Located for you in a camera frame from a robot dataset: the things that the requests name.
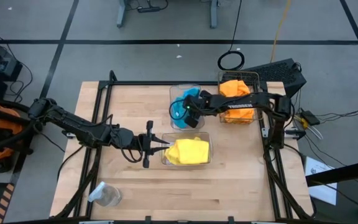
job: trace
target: wooden tabletop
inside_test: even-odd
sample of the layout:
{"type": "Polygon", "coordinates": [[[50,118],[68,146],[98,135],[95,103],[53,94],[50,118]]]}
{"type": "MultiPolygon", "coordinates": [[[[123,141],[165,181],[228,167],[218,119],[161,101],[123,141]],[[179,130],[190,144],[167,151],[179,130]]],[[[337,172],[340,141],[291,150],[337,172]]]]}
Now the wooden tabletop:
{"type": "MultiPolygon", "coordinates": [[[[75,114],[91,120],[98,82],[83,82],[75,114]]],[[[152,132],[158,137],[174,133],[168,114],[170,86],[113,86],[109,114],[113,123],[144,133],[146,122],[154,121],[152,132]]],[[[202,86],[217,93],[216,86],[202,86]]],[[[269,92],[284,94],[282,83],[269,83],[269,92]]],[[[265,168],[259,122],[249,125],[223,124],[218,117],[205,117],[200,131],[208,132],[213,142],[212,162],[205,166],[167,167],[161,155],[150,157],[150,168],[127,162],[120,150],[104,147],[98,183],[119,188],[122,201],[116,207],[94,203],[94,220],[203,220],[273,221],[267,171],[265,168]]],[[[295,148],[295,140],[286,139],[295,148]]],[[[68,140],[65,158],[79,148],[76,139],[68,140]]],[[[57,214],[71,199],[78,183],[85,150],[63,167],[50,214],[57,214]]],[[[289,191],[303,209],[313,213],[301,159],[291,149],[281,152],[289,191]]],[[[279,201],[282,195],[277,188],[279,201]]],[[[88,190],[84,194],[81,214],[85,214],[88,190]]],[[[284,217],[284,206],[280,202],[284,217]]]]}

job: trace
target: yellow cloth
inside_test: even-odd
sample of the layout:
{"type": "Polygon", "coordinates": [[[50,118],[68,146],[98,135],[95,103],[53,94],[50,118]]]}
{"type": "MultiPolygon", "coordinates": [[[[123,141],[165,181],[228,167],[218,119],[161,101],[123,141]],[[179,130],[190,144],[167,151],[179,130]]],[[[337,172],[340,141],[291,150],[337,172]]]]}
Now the yellow cloth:
{"type": "MultiPolygon", "coordinates": [[[[250,93],[248,86],[242,80],[230,80],[219,87],[220,94],[232,96],[244,96],[250,93]]],[[[224,119],[228,123],[250,123],[254,118],[254,109],[227,110],[224,119]]]]}
{"type": "Polygon", "coordinates": [[[175,165],[202,164],[208,162],[209,142],[200,138],[177,139],[173,146],[165,150],[165,157],[175,165]]]}

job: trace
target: orange cloth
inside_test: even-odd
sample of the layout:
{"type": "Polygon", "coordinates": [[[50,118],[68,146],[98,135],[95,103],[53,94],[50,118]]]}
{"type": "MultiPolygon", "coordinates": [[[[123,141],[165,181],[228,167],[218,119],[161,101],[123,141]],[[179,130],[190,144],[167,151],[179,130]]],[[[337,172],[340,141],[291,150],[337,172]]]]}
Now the orange cloth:
{"type": "MultiPolygon", "coordinates": [[[[248,86],[242,80],[230,80],[219,87],[220,94],[231,96],[244,96],[250,93],[248,86]]],[[[254,109],[227,110],[224,119],[228,123],[251,123],[254,118],[254,109]]]]}

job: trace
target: plastic bottle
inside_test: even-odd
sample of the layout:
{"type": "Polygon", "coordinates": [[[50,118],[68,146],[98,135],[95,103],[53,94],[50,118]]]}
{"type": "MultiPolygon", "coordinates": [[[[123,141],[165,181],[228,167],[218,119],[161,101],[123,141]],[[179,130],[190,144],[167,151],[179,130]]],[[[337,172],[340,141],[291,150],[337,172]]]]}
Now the plastic bottle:
{"type": "Polygon", "coordinates": [[[116,206],[122,199],[122,194],[120,191],[107,185],[103,181],[92,191],[92,193],[88,197],[88,201],[95,201],[100,206],[116,206]]]}

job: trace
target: paper sheet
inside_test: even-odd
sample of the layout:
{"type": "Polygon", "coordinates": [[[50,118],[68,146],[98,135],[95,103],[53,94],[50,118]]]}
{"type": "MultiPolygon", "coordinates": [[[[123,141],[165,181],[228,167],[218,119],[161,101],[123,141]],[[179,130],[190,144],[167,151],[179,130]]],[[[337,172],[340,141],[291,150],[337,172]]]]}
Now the paper sheet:
{"type": "MultiPolygon", "coordinates": [[[[306,158],[306,168],[305,168],[305,175],[317,174],[320,172],[324,172],[327,170],[331,170],[333,167],[327,166],[322,162],[319,162],[315,159],[310,157],[306,158]]],[[[328,184],[331,187],[336,189],[337,183],[328,184]]],[[[336,205],[336,191],[334,189],[330,189],[327,186],[320,185],[309,187],[309,194],[310,196],[322,200],[324,202],[330,203],[331,205],[336,205]]]]}

